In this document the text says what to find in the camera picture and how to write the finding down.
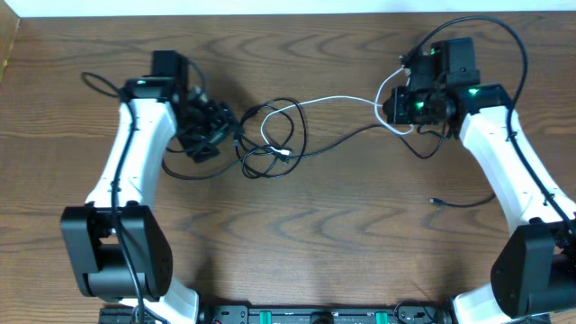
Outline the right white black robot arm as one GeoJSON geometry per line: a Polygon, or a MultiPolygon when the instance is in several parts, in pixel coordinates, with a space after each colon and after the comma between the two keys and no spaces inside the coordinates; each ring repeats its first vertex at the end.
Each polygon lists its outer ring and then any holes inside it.
{"type": "Polygon", "coordinates": [[[511,323],[575,306],[575,203],[531,147],[501,85],[473,67],[412,68],[374,106],[389,130],[443,123],[486,175],[509,230],[490,281],[452,301],[458,323],[511,323]]]}

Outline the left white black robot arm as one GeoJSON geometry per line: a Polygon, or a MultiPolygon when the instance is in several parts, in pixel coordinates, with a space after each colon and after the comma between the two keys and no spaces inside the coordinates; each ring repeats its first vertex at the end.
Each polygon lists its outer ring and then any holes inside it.
{"type": "Polygon", "coordinates": [[[130,306],[130,323],[147,316],[195,323],[199,294],[174,277],[172,250],[152,213],[158,176],[173,138],[202,163],[243,129],[227,104],[190,92],[182,77],[131,78],[116,95],[120,121],[100,179],[60,221],[77,286],[84,296],[130,306]]]}

